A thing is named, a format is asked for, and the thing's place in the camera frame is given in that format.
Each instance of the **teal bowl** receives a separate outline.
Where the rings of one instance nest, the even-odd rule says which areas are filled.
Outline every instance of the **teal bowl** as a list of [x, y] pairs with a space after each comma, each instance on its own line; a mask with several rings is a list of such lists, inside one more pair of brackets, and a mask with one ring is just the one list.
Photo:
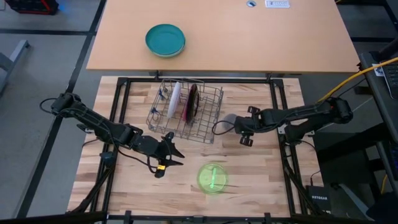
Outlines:
[[145, 36], [149, 50], [159, 57], [174, 57], [185, 46], [183, 32], [171, 24], [160, 24], [151, 28]]

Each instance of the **black box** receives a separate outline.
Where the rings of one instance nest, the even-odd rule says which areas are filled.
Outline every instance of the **black box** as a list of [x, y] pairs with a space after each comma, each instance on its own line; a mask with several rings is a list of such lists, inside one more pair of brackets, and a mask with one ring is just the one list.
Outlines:
[[324, 187], [318, 186], [306, 186], [306, 188], [312, 201], [324, 212], [331, 213], [329, 191]]
[[58, 10], [55, 0], [6, 0], [10, 8], [18, 13], [54, 15]]

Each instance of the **yellow cable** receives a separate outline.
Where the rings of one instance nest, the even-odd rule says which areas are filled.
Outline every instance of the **yellow cable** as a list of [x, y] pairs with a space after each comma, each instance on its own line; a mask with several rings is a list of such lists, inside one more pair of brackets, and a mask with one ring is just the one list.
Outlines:
[[370, 67], [370, 68], [367, 68], [367, 69], [365, 69], [365, 70], [362, 70], [362, 71], [358, 72], [357, 74], [354, 74], [354, 75], [350, 76], [349, 78], [347, 78], [346, 80], [344, 80], [343, 82], [341, 82], [338, 86], [334, 87], [334, 89], [330, 90], [330, 91], [328, 92], [328, 94], [326, 94], [325, 96], [323, 96], [322, 98], [320, 98], [320, 99], [318, 100], [318, 102], [321, 102], [321, 101], [323, 101], [323, 100], [329, 98], [332, 94], [335, 93], [335, 91], [337, 91], [338, 89], [340, 89], [343, 85], [347, 84], [349, 81], [353, 80], [354, 78], [356, 78], [356, 77], [358, 77], [358, 76], [360, 76], [360, 75], [362, 75], [362, 74], [364, 74], [364, 73], [366, 73], [366, 72], [369, 72], [369, 71], [371, 71], [371, 70], [373, 70], [373, 69], [375, 69], [375, 68], [378, 68], [378, 67], [381, 67], [381, 66], [390, 64], [390, 63], [392, 63], [392, 62], [396, 62], [396, 61], [398, 61], [398, 57], [393, 58], [393, 59], [391, 59], [391, 60], [388, 60], [388, 61], [386, 61], [386, 62], [383, 62], [383, 63], [381, 63], [381, 64], [379, 64], [379, 65], [372, 66], [372, 67]]
[[384, 188], [386, 187], [386, 181], [387, 181], [387, 174], [383, 178], [383, 183], [381, 184], [381, 194], [384, 194]]

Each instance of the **white plate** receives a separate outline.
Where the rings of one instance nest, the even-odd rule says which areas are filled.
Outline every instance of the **white plate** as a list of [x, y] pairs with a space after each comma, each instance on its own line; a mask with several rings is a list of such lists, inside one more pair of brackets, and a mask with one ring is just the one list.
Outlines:
[[171, 118], [175, 113], [178, 105], [178, 98], [181, 93], [181, 83], [177, 82], [174, 86], [173, 94], [170, 99], [169, 110], [167, 111], [167, 118]]

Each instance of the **plate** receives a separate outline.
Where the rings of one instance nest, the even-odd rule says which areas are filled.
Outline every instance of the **plate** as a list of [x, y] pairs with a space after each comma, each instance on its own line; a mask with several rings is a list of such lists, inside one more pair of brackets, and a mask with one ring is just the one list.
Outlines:
[[199, 106], [199, 90], [196, 84], [191, 86], [191, 90], [189, 92], [188, 100], [187, 100], [187, 110], [185, 111], [185, 121], [190, 124], [193, 121], [193, 118], [198, 113]]
[[173, 117], [175, 110], [177, 109], [178, 98], [180, 96], [180, 93], [181, 93], [181, 83], [177, 82], [175, 83], [172, 97], [170, 99], [169, 109], [167, 110], [167, 118]]
[[160, 24], [151, 28], [145, 36], [149, 50], [160, 57], [173, 57], [185, 46], [183, 32], [171, 24]]
[[200, 168], [198, 186], [206, 194], [222, 193], [228, 183], [228, 175], [218, 164], [206, 164]]

